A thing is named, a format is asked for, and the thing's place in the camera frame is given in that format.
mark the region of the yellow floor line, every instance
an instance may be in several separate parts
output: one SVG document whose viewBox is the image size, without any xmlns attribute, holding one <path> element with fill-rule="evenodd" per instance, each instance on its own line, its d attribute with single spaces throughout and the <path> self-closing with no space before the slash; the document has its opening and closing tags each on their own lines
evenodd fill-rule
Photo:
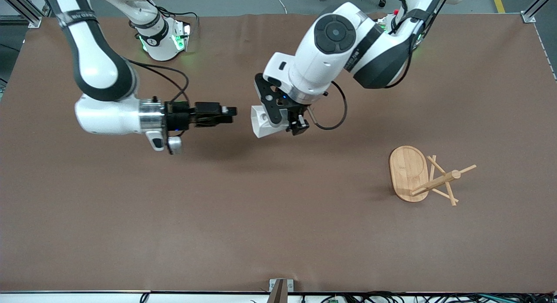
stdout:
<svg viewBox="0 0 557 303">
<path fill-rule="evenodd" d="M 503 2 L 501 0 L 493 0 L 495 2 L 495 7 L 497 7 L 498 13 L 505 13 L 505 8 L 503 7 Z"/>
</svg>

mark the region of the oval wooden board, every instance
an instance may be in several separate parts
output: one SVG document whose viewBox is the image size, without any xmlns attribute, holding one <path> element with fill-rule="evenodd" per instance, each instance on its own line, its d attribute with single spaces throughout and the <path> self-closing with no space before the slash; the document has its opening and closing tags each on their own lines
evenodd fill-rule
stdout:
<svg viewBox="0 0 557 303">
<path fill-rule="evenodd" d="M 410 196 L 410 192 L 429 181 L 425 156 L 412 146 L 400 146 L 390 154 L 390 176 L 396 195 L 407 202 L 420 202 L 429 192 Z"/>
</svg>

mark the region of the black rubber band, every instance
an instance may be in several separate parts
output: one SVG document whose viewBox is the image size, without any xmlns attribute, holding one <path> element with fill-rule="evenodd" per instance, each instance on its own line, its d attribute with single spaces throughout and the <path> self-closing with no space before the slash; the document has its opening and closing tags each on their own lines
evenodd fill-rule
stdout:
<svg viewBox="0 0 557 303">
<path fill-rule="evenodd" d="M 56 18 L 58 19 L 58 25 L 60 25 L 62 29 L 66 29 L 66 27 L 69 27 L 70 25 L 81 23 L 84 21 L 95 21 L 97 23 L 99 22 L 97 20 L 97 16 L 95 15 L 95 11 L 92 11 L 90 9 L 71 10 L 67 13 L 58 13 L 56 15 Z"/>
<path fill-rule="evenodd" d="M 350 59 L 344 65 L 344 69 L 346 71 L 351 72 L 356 66 L 356 63 L 364 57 L 364 54 L 368 51 L 370 47 L 372 47 L 373 43 L 377 41 L 377 39 L 384 33 L 384 29 L 380 27 L 377 23 L 368 31 L 366 36 L 358 43 L 354 51 L 352 51 L 352 55 L 350 55 Z"/>
<path fill-rule="evenodd" d="M 161 13 L 157 13 L 157 16 L 155 17 L 155 19 L 153 19 L 153 21 L 151 21 L 147 24 L 136 24 L 136 23 L 131 23 L 131 24 L 133 24 L 133 26 L 136 29 L 149 29 L 150 27 L 155 27 L 157 22 L 159 22 L 160 18 L 161 18 Z"/>
<path fill-rule="evenodd" d="M 429 19 L 429 17 L 431 16 L 430 13 L 423 11 L 421 9 L 412 9 L 410 11 L 408 11 L 403 17 L 402 19 L 400 19 L 399 23 L 403 23 L 404 20 L 409 19 L 409 18 L 414 18 L 414 19 L 418 19 L 418 20 L 423 20 L 424 23 L 427 22 L 427 20 Z"/>
<path fill-rule="evenodd" d="M 151 35 L 150 37 L 147 37 L 146 35 L 143 34 L 140 34 L 139 36 L 145 43 L 149 44 L 150 46 L 156 47 L 159 46 L 159 44 L 167 34 L 168 34 L 168 23 L 167 21 L 165 21 L 164 27 L 159 33 L 155 35 Z"/>
</svg>

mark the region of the cable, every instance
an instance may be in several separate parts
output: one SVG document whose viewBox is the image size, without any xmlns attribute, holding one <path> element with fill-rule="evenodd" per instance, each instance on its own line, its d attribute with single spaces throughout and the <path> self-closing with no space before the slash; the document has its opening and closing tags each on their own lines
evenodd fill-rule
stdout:
<svg viewBox="0 0 557 303">
<path fill-rule="evenodd" d="M 177 86 L 180 91 L 178 92 L 178 94 L 176 94 L 176 96 L 174 96 L 174 98 L 171 99 L 171 102 L 174 102 L 178 97 L 180 97 L 180 95 L 183 95 L 186 102 L 189 104 L 189 97 L 187 96 L 187 94 L 185 94 L 185 90 L 188 88 L 189 86 L 189 77 L 187 77 L 187 75 L 185 73 L 183 73 L 182 71 L 178 70 L 178 69 L 174 69 L 171 67 L 165 67 L 165 66 L 159 66 L 159 65 L 152 65 L 152 64 L 146 64 L 146 63 L 139 63 L 137 61 L 132 61 L 131 59 L 128 59 L 129 62 L 131 62 L 132 64 L 138 65 L 140 67 L 143 67 L 145 69 L 147 69 L 147 67 L 155 67 L 155 68 L 159 68 L 159 69 L 166 69 L 169 71 L 174 71 L 177 72 L 179 74 L 181 74 L 184 79 L 185 79 L 185 85 L 183 87 L 179 87 L 179 85 L 177 83 L 175 83 L 174 81 L 170 80 L 169 77 L 163 75 L 162 73 L 158 72 L 158 71 L 153 71 L 153 69 L 148 69 L 150 71 L 153 71 L 155 73 L 157 73 L 158 75 L 164 77 L 165 79 L 167 79 L 168 81 L 170 81 L 173 85 Z"/>
<path fill-rule="evenodd" d="M 197 15 L 197 13 L 194 12 L 187 12 L 187 13 L 173 13 L 171 11 L 169 11 L 168 9 L 161 7 L 161 6 L 157 6 L 157 4 L 155 4 L 153 2 L 153 0 L 146 0 L 147 2 L 149 2 L 149 4 L 151 4 L 153 7 L 157 8 L 157 10 L 165 17 L 170 17 L 170 16 L 185 16 L 185 15 L 194 15 L 195 16 L 195 21 L 197 21 L 197 23 L 199 23 L 199 16 Z"/>
<path fill-rule="evenodd" d="M 143 293 L 139 299 L 139 303 L 145 303 L 149 299 L 150 293 Z"/>
<path fill-rule="evenodd" d="M 445 5 L 445 2 L 447 2 L 447 0 L 443 0 L 441 5 L 439 6 L 439 9 L 437 10 L 437 13 L 434 13 L 433 16 L 431 17 L 431 21 L 429 22 L 428 26 L 426 27 L 426 31 L 423 33 L 422 39 L 426 38 L 426 35 L 429 33 L 429 30 L 431 29 L 431 26 L 433 25 L 433 22 L 437 18 L 437 15 L 441 12 L 441 9 L 443 9 L 443 6 Z"/>
<path fill-rule="evenodd" d="M 278 1 L 280 2 L 282 7 L 284 8 L 284 13 L 288 14 L 288 11 L 286 10 L 286 6 L 282 3 L 282 0 L 278 0 Z"/>
<path fill-rule="evenodd" d="M 14 47 L 11 47 L 11 46 L 8 46 L 8 45 L 2 44 L 2 43 L 0 43 L 0 46 L 6 47 L 6 48 L 9 48 L 9 49 L 12 49 L 12 50 L 14 50 L 14 51 L 16 51 L 16 52 L 18 52 L 18 53 L 19 53 L 19 51 L 20 51 L 19 49 L 16 49 L 16 48 L 14 48 Z"/>
<path fill-rule="evenodd" d="M 346 96 L 344 95 L 344 92 L 342 91 L 340 86 L 338 84 L 336 84 L 336 82 L 331 81 L 331 83 L 334 86 L 336 86 L 336 88 L 340 92 L 340 95 L 342 95 L 342 101 L 344 102 L 344 113 L 342 114 L 342 119 L 336 125 L 334 125 L 332 127 L 324 127 L 322 125 L 319 125 L 319 123 L 315 119 L 315 116 L 313 115 L 313 111 L 310 108 L 308 108 L 308 113 L 310 114 L 310 117 L 312 117 L 312 120 L 313 120 L 315 126 L 322 129 L 322 130 L 334 130 L 334 129 L 340 127 L 344 123 L 344 121 L 346 120 L 346 115 L 348 114 L 348 102 L 346 102 Z"/>
</svg>

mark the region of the wooden stick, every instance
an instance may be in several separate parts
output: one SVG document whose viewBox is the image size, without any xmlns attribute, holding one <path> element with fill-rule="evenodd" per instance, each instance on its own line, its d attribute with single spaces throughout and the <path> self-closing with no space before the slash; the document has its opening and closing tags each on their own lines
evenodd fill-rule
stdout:
<svg viewBox="0 0 557 303">
<path fill-rule="evenodd" d="M 469 172 L 470 170 L 472 170 L 472 169 L 474 169 L 474 168 L 476 168 L 476 167 L 477 167 L 477 166 L 472 165 L 472 166 L 470 166 L 470 167 L 468 167 L 468 168 L 462 169 L 462 170 L 460 171 L 460 173 L 463 174 L 463 173 L 465 173 L 465 172 Z"/>
<path fill-rule="evenodd" d="M 453 170 L 452 172 L 449 172 L 448 174 L 446 174 L 444 176 L 440 176 L 439 178 L 435 178 L 434 180 L 431 180 L 430 182 L 428 182 L 426 184 L 418 186 L 418 188 L 416 188 L 412 192 L 410 192 L 410 196 L 416 196 L 418 194 L 422 194 L 424 192 L 427 192 L 431 189 L 438 188 L 439 186 L 442 186 L 445 182 L 451 182 L 454 179 L 460 178 L 460 176 L 461 176 L 460 171 Z"/>
<path fill-rule="evenodd" d="M 452 193 L 452 188 L 449 182 L 445 182 L 445 186 L 447 186 L 447 192 L 449 192 L 449 198 L 451 199 L 451 205 L 456 206 L 456 198 L 454 198 L 454 194 Z"/>
<path fill-rule="evenodd" d="M 433 161 L 435 162 L 435 159 L 437 159 L 437 155 L 433 156 Z M 435 166 L 433 166 L 433 164 L 431 164 L 431 170 L 429 171 L 429 180 L 433 180 L 433 174 L 435 173 Z"/>
<path fill-rule="evenodd" d="M 444 174 L 444 175 L 447 174 L 447 172 L 445 172 L 445 171 L 443 170 L 443 168 L 441 168 L 441 166 L 439 166 L 439 164 L 438 164 L 437 162 L 435 162 L 435 160 L 434 160 L 433 158 L 431 158 L 431 157 L 428 156 L 427 159 L 428 159 L 428 160 L 433 164 L 433 166 L 435 166 L 435 168 L 437 168 L 442 174 Z"/>
<path fill-rule="evenodd" d="M 443 197 L 445 197 L 445 198 L 448 198 L 449 200 L 451 199 L 451 196 L 448 196 L 447 194 L 444 194 L 444 193 L 443 193 L 443 192 L 441 192 L 440 190 L 437 190 L 437 189 L 431 189 L 431 191 L 433 191 L 433 192 L 435 192 L 435 193 L 439 194 L 440 196 L 443 196 Z"/>
</svg>

